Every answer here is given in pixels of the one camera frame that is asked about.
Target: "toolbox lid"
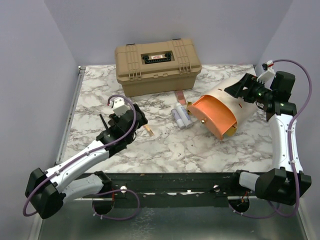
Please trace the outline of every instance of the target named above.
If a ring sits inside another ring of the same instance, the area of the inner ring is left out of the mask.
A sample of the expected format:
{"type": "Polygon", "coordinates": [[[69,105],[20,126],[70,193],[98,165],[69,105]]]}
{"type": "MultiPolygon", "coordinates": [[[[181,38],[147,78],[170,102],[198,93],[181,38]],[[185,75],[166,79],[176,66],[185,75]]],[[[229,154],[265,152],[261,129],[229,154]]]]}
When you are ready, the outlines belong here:
{"type": "Polygon", "coordinates": [[[116,78],[121,84],[172,75],[197,75],[201,63],[191,39],[128,44],[115,49],[116,78]]]}

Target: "white wall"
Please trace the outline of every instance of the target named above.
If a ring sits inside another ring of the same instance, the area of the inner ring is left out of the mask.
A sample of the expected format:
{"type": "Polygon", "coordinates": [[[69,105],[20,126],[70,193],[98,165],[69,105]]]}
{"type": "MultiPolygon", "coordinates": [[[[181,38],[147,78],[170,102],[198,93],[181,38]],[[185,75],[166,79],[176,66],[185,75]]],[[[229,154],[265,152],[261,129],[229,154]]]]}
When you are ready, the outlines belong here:
{"type": "Polygon", "coordinates": [[[23,240],[29,174],[53,166],[78,78],[42,0],[1,1],[0,66],[0,239],[23,240]]]}
{"type": "MultiPolygon", "coordinates": [[[[259,65],[273,59],[292,59],[304,65],[313,80],[313,93],[309,105],[297,120],[297,144],[305,174],[311,175],[312,185],[304,200],[308,213],[320,239],[320,1],[294,0],[281,25],[270,41],[259,65]]],[[[300,108],[308,95],[308,81],[302,70],[290,63],[276,63],[275,69],[295,74],[291,102],[300,108]]]]}
{"type": "Polygon", "coordinates": [[[117,46],[192,38],[203,64],[255,64],[292,0],[45,0],[80,65],[117,46]]]}

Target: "toolbox handle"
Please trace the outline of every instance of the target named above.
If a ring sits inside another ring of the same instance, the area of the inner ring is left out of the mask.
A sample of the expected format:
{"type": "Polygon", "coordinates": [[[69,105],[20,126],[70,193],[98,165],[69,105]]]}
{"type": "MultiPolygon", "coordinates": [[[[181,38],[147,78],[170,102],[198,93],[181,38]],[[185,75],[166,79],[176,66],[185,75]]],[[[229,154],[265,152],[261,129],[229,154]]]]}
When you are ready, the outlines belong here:
{"type": "Polygon", "coordinates": [[[166,52],[164,54],[164,58],[157,58],[157,59],[149,59],[149,56],[143,56],[142,59],[144,60],[145,64],[155,64],[155,63],[163,63],[163,62],[170,62],[172,59],[171,52],[166,52]]]}

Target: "white marble surface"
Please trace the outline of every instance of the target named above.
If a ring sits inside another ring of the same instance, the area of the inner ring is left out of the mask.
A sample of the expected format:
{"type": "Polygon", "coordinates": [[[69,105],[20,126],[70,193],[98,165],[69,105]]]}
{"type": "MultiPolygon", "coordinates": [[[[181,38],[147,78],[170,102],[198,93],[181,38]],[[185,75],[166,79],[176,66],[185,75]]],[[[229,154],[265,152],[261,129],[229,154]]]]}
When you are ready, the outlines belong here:
{"type": "MultiPolygon", "coordinates": [[[[194,88],[185,90],[187,101],[195,102],[204,92],[228,77],[255,74],[252,65],[204,65],[194,88]]],[[[104,129],[99,114],[112,113],[107,99],[123,94],[114,65],[88,66],[71,125],[63,160],[84,149],[104,129]]],[[[194,126],[180,130],[171,115],[177,102],[174,92],[132,97],[145,113],[154,132],[150,137],[142,127],[127,149],[101,162],[88,172],[186,173],[264,172],[271,169],[271,133],[265,114],[258,111],[242,125],[235,136],[219,141],[196,118],[194,126]]]]}

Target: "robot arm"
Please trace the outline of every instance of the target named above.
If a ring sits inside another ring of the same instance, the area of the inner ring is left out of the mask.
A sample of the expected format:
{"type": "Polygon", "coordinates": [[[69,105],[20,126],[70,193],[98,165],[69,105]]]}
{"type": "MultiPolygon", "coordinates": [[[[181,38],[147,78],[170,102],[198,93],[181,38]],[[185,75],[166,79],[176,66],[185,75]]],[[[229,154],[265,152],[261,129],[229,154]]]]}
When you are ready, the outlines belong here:
{"type": "Polygon", "coordinates": [[[31,204],[42,219],[54,215],[65,202],[112,189],[111,180],[102,171],[86,178],[77,178],[94,165],[125,149],[134,141],[136,130],[148,123],[138,105],[133,104],[132,107],[134,109],[129,109],[123,98],[116,98],[112,105],[114,114],[109,116],[110,127],[101,117],[106,130],[102,131],[92,143],[62,164],[46,171],[37,168],[30,174],[25,191],[27,198],[35,188],[50,178],[30,198],[31,204]]]}
{"type": "Polygon", "coordinates": [[[297,114],[296,105],[288,102],[295,76],[288,72],[278,71],[268,89],[265,87],[265,80],[273,76],[273,69],[270,69],[272,65],[272,62],[262,65],[266,71],[261,75],[262,77],[257,78],[246,73],[239,82],[227,87],[225,92],[234,98],[243,98],[247,103],[256,103],[261,110],[266,112],[266,120],[271,130],[273,169],[262,175],[242,171],[239,176],[239,185],[254,191],[258,198],[293,205],[296,202],[296,183],[290,162],[291,149],[294,166],[298,173],[300,196],[310,187],[311,177],[303,173],[299,161],[295,134],[296,120],[289,129],[290,122],[297,114]],[[288,134],[291,134],[290,145],[288,134]]]}

